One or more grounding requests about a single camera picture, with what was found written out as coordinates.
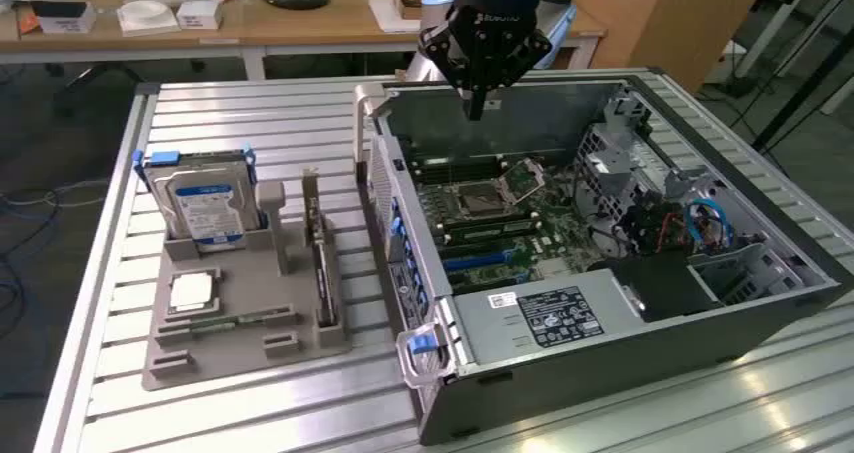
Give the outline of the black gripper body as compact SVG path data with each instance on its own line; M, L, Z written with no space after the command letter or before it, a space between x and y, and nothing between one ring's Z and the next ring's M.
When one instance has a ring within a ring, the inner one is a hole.
M473 50L483 34L528 35L537 28L540 0L453 0L448 23L459 49L468 60L473 91Z

